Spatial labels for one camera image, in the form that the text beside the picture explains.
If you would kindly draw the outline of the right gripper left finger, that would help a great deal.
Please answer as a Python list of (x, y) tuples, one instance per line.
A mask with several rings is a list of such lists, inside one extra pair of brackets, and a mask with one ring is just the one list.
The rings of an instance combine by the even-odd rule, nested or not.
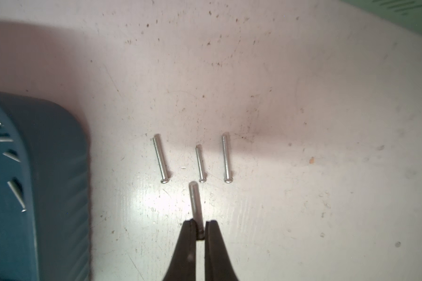
[(184, 221), (163, 281), (196, 281), (196, 242), (196, 222)]

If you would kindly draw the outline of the silver screw two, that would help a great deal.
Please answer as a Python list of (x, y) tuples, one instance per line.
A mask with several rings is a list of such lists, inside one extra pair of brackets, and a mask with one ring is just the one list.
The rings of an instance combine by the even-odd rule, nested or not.
[(201, 145), (197, 145), (196, 146), (195, 152), (196, 152), (197, 161), (198, 161), (199, 182), (200, 183), (205, 183), (206, 180), (207, 180), (207, 178), (206, 178), (206, 172), (205, 172), (205, 167), (204, 167), (204, 162), (203, 162), (203, 155), (202, 155)]

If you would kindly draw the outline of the silver screw one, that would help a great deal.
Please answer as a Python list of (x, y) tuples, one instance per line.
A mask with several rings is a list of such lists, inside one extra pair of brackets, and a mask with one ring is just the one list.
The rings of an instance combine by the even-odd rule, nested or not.
[(156, 151), (156, 155), (158, 159), (158, 165), (161, 172), (161, 177), (162, 177), (161, 183), (166, 184), (170, 181), (170, 176), (167, 170), (167, 166), (166, 166), (166, 162), (164, 158), (164, 152), (162, 150), (162, 145), (161, 145), (161, 138), (159, 134), (154, 135), (153, 143), (154, 143), (154, 147), (155, 147), (155, 151)]

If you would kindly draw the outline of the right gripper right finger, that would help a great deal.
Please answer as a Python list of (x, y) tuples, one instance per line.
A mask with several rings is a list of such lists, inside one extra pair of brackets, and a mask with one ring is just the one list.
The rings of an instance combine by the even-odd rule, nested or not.
[(206, 222), (205, 280), (238, 281), (216, 220)]

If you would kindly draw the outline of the silver screw four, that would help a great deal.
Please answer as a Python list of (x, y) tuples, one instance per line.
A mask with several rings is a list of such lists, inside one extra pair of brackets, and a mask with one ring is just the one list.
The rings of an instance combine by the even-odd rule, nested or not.
[(199, 185), (196, 181), (189, 183), (193, 220), (196, 222), (197, 240), (205, 238), (205, 226), (203, 222), (202, 206), (200, 201)]

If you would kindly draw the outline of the silver screw three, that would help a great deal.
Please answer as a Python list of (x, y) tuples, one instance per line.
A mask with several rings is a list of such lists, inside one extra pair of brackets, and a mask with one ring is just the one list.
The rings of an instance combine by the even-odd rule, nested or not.
[(223, 146), (223, 158), (225, 165), (225, 182), (231, 183), (233, 181), (232, 171), (229, 162), (229, 146), (228, 146), (228, 134), (222, 135), (222, 146)]

